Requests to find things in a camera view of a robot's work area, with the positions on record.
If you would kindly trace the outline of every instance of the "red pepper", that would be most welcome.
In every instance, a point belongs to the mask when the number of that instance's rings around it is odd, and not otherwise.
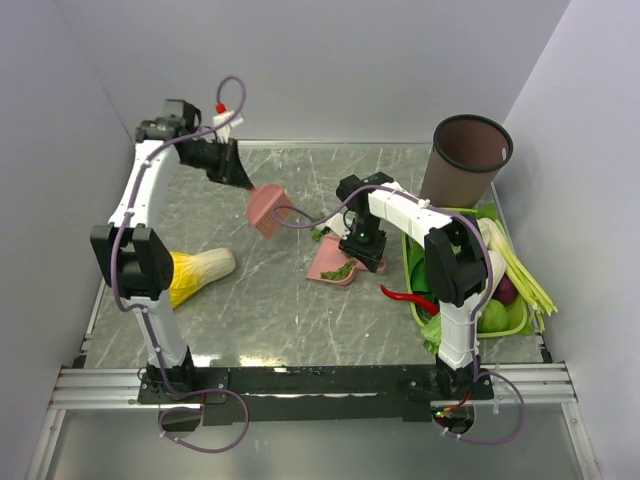
[[[392,292],[384,285],[380,285],[380,290],[382,290],[382,293],[384,293],[387,297],[393,300],[399,300],[399,301],[404,300],[406,302],[415,303],[419,307],[424,308],[426,312],[431,316],[434,316],[440,313],[440,308],[436,304],[431,303],[429,300],[427,300],[421,295],[417,295],[415,293]]]

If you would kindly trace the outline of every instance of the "black metal base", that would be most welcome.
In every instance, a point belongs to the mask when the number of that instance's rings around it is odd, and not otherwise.
[[[195,372],[199,388],[228,388],[240,394],[252,422],[363,418],[429,422],[431,401],[460,400],[471,387],[464,371],[452,372],[440,365],[212,367]],[[492,399],[493,388],[487,383],[474,384],[471,398]],[[243,420],[242,408],[226,397],[207,396],[203,425]],[[141,404],[199,404],[201,400],[176,399],[151,385],[141,388],[138,396]]]

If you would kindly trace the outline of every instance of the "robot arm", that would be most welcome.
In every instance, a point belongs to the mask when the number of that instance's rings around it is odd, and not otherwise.
[[[474,324],[469,319],[480,303],[487,279],[476,238],[449,215],[428,210],[426,202],[415,203],[399,195],[398,192],[406,191],[381,172],[363,180],[351,175],[340,182],[336,193],[344,201],[364,185],[381,185],[387,190],[363,191],[347,204],[355,212],[349,230],[344,227],[346,219],[328,223],[342,239],[340,249],[375,272],[386,244],[380,220],[393,224],[423,245],[427,283],[441,305],[438,357],[453,370],[466,367],[478,354],[477,342],[470,348]],[[458,253],[454,253],[454,246],[459,248]]]
[[[140,124],[136,130],[135,160],[122,199],[108,224],[95,226],[91,233],[91,244],[103,277],[112,287],[110,260],[116,233],[125,225],[126,214],[132,215],[131,224],[124,229],[119,245],[117,295],[125,305],[146,307],[150,326],[157,344],[162,345],[163,358],[169,369],[192,366],[190,358],[187,358],[189,349],[180,334],[169,301],[173,260],[154,230],[160,222],[169,181],[182,164],[205,170],[212,182],[253,188],[240,163],[237,142],[228,136],[223,141],[218,138],[217,142],[204,139],[180,142],[148,160],[165,142],[194,133],[198,128],[196,119],[199,123],[200,111],[193,105],[183,100],[167,100],[163,117]],[[145,319],[139,309],[133,311],[145,338],[148,365],[159,368]],[[176,378],[188,377],[184,372],[176,374]]]

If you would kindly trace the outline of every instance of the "brown paper cup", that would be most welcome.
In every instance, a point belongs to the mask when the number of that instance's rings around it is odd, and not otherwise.
[[[512,153],[511,137],[493,120],[449,117],[433,134],[420,198],[436,207],[473,208]]]

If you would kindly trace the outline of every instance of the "pink plastic scoop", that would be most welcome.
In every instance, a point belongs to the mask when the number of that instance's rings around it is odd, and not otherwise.
[[[320,244],[318,253],[313,259],[311,268],[307,273],[308,279],[318,280],[332,285],[349,285],[355,280],[358,270],[367,270],[367,267],[365,267],[362,262],[357,261],[356,266],[353,267],[349,274],[342,280],[328,280],[326,278],[322,278],[320,275],[322,272],[335,272],[349,261],[349,258],[347,258],[338,247],[339,243],[340,237],[336,237],[335,235],[325,235],[322,237],[322,243]],[[383,271],[385,267],[386,265],[383,260],[378,266],[378,271]]]

